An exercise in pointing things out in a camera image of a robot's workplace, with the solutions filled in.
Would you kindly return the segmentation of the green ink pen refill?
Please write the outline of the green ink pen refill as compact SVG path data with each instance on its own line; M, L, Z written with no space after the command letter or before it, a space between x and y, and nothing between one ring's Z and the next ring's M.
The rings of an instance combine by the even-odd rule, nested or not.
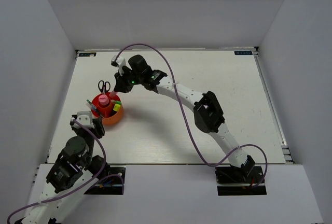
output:
M97 109L97 107L89 100L86 100L86 105L93 111L95 112L97 115L101 115L100 111Z

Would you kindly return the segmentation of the pink translucent stapler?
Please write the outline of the pink translucent stapler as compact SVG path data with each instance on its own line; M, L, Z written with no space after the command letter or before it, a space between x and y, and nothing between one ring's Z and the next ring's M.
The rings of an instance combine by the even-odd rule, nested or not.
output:
M117 92L115 92L115 91L112 91L112 92L109 94L109 96L110 96L111 98L115 97L116 95L117 95Z

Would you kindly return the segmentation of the blue label sticker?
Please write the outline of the blue label sticker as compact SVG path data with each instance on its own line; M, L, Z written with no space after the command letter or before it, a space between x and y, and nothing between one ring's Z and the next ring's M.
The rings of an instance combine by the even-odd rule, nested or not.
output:
M234 51L235 55L253 55L251 51Z
M78 54L79 57L95 57L96 52L82 52Z

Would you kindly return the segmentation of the black handled scissors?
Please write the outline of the black handled scissors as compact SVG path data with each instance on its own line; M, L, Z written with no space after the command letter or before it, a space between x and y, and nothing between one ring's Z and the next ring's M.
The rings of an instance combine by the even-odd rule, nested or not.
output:
M98 89L102 94L106 94L111 89L111 84L109 81L100 80L98 82Z

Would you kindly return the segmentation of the blue label sticker left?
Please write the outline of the blue label sticker left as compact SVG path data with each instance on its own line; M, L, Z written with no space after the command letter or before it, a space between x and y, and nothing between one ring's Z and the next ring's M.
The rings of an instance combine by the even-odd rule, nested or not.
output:
M78 54L79 57L95 57L96 52L82 52Z

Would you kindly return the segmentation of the blue label sticker right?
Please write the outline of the blue label sticker right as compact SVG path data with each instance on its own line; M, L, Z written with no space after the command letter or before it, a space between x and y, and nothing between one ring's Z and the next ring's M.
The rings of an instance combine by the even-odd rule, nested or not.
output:
M235 55L253 55L251 51L234 51Z

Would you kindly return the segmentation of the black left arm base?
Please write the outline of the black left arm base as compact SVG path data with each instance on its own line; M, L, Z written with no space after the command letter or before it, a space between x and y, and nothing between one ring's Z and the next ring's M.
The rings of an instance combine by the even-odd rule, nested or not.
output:
M96 155L92 158L90 166L83 170L84 174L79 179L79 182L84 183L96 174L103 164L103 158ZM123 195L125 183L126 167L105 164L103 171L97 176L95 180L98 182L95 185L90 183L90 188L85 194L91 195Z

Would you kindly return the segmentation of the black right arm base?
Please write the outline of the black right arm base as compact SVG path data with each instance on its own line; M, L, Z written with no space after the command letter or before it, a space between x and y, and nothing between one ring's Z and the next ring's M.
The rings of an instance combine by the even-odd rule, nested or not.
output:
M261 166L255 166L248 177L230 166L215 169L218 196L267 195Z

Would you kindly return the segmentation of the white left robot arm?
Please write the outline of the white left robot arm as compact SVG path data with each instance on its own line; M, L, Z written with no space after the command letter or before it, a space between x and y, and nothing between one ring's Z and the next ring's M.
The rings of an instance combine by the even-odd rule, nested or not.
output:
M72 115L70 126L75 136L58 154L39 201L29 206L29 213L18 223L62 223L94 183L109 178L106 156L93 155L94 144L105 134L102 118L80 111Z

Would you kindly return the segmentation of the yellow cap black highlighter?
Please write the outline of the yellow cap black highlighter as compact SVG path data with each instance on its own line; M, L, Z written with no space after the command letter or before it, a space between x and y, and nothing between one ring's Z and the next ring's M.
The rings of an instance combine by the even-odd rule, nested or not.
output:
M121 108L121 105L116 103L116 104L114 104L113 111L119 112L120 108Z

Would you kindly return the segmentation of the pink glue stick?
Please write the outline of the pink glue stick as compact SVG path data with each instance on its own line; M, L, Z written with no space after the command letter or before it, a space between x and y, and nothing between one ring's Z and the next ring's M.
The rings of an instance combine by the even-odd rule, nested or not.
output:
M108 98L108 96L106 94L101 94L98 97L98 102L99 102L99 106L101 108L105 108L105 107L107 107L110 104L110 100L109 100L109 98Z

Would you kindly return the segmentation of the orange round organizer container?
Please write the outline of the orange round organizer container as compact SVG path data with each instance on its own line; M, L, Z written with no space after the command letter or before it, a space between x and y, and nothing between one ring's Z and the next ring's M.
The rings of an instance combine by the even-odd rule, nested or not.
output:
M98 94L97 96L95 96L94 99L92 100L92 103L97 107L97 109L101 113L100 116L103 118L103 120L102 120L103 125L115 125L115 124L117 124L123 118L123 113L124 113L124 109L123 109L122 103L121 103L121 108L120 108L119 112L113 111L113 107L114 107L115 102L116 101L121 101L121 99L120 99L120 97L118 95L116 95L115 97L111 98L109 96L109 94L110 93L106 93L106 95L108 96L108 98L110 100L110 104L107 107L105 107L105 108L101 108L99 106L98 97L101 95L101 93ZM92 111L92 114L96 118L99 117L99 115L97 115L93 111Z

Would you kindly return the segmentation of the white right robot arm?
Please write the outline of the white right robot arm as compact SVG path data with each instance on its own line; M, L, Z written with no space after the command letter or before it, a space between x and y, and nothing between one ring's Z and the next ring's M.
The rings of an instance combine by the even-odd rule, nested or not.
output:
M186 106L193 112L196 127L212 137L228 156L235 179L245 182L253 176L255 161L240 148L230 133L224 112L213 92L201 93L176 84L165 72L152 69L141 55L132 56L129 66L126 66L124 58L114 56L111 65L118 68L115 74L115 92L128 93L134 85L142 85L149 91L180 102L181 106Z

